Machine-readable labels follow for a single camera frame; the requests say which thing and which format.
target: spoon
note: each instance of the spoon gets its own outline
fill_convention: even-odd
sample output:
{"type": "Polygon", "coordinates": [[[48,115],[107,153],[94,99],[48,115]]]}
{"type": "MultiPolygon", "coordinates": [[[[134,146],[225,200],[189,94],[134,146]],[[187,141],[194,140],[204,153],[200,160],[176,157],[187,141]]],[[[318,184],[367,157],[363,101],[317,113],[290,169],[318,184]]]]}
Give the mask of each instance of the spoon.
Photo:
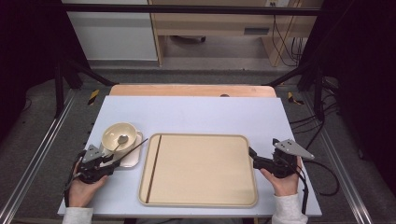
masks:
{"type": "Polygon", "coordinates": [[[116,148],[114,148],[114,150],[112,150],[111,153],[110,153],[108,156],[113,155],[113,154],[117,151],[117,149],[119,148],[120,145],[122,145],[122,144],[128,142],[128,138],[129,138],[129,137],[128,137],[128,135],[126,135],[126,134],[120,135],[120,136],[119,136],[119,139],[117,139],[117,142],[119,143],[119,145],[118,145],[116,148]]]}

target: white sleeve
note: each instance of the white sleeve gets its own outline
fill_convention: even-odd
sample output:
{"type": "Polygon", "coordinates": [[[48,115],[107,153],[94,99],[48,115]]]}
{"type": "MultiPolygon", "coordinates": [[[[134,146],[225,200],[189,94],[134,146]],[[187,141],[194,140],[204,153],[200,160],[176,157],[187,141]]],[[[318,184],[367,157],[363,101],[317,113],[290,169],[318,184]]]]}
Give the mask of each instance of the white sleeve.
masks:
{"type": "Polygon", "coordinates": [[[308,217],[301,212],[298,194],[276,197],[276,212],[272,217],[273,224],[304,224],[308,217]]]}
{"type": "Polygon", "coordinates": [[[93,208],[67,207],[63,224],[91,224],[93,208]]]}

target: wooden tray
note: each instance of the wooden tray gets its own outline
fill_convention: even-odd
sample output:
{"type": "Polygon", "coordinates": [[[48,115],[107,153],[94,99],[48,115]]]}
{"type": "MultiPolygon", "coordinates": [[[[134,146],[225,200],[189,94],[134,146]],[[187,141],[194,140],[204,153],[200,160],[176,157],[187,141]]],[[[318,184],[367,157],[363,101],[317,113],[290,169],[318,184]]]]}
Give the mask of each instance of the wooden tray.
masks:
{"type": "Polygon", "coordinates": [[[242,135],[156,133],[139,200],[146,205],[252,206],[256,181],[242,135]]]}

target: tray rim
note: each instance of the tray rim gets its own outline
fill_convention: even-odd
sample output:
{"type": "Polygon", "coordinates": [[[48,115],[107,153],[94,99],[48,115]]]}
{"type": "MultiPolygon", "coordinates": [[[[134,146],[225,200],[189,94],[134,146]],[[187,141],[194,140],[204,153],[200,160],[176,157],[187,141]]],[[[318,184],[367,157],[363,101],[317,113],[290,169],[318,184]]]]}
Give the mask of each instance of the tray rim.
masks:
{"type": "Polygon", "coordinates": [[[149,159],[149,147],[151,143],[151,139],[157,135],[180,135],[180,136],[227,136],[227,137],[241,137],[243,138],[246,143],[247,143],[247,150],[249,147],[249,142],[248,139],[242,135],[242,134],[223,134],[223,133],[154,133],[148,140],[148,146],[147,146],[147,151],[146,151],[146,158],[145,158],[145,164],[143,165],[143,169],[141,172],[140,176],[140,183],[139,183],[139,189],[138,189],[138,194],[137,194],[137,199],[139,202],[141,202],[143,205],[148,206],[148,207],[155,207],[155,206],[163,206],[163,207],[203,207],[203,208],[248,208],[256,205],[257,201],[259,200],[258,198],[258,190],[257,190],[257,181],[256,181],[256,176],[254,175],[254,170],[251,168],[251,178],[252,178],[252,184],[254,186],[254,200],[250,204],[227,204],[227,203],[146,203],[141,199],[141,191],[142,191],[142,184],[143,184],[143,177],[145,175],[146,171],[146,164],[147,160],[149,159]]]}

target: metal bracket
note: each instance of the metal bracket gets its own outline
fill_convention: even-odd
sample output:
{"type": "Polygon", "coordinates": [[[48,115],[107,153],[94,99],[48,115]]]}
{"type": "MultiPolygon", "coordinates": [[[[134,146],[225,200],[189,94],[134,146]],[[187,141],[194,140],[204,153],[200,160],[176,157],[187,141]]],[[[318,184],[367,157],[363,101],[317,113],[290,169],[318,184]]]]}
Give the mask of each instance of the metal bracket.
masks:
{"type": "Polygon", "coordinates": [[[84,157],[82,158],[82,162],[86,163],[89,161],[93,161],[98,159],[99,157],[104,156],[105,153],[99,150],[99,148],[95,147],[94,145],[90,145],[85,153],[84,157]]]}
{"type": "Polygon", "coordinates": [[[291,139],[282,142],[277,142],[274,144],[274,147],[293,156],[300,156],[302,158],[309,160],[313,160],[315,158],[314,155],[309,153],[305,148],[301,147],[291,139]]]}

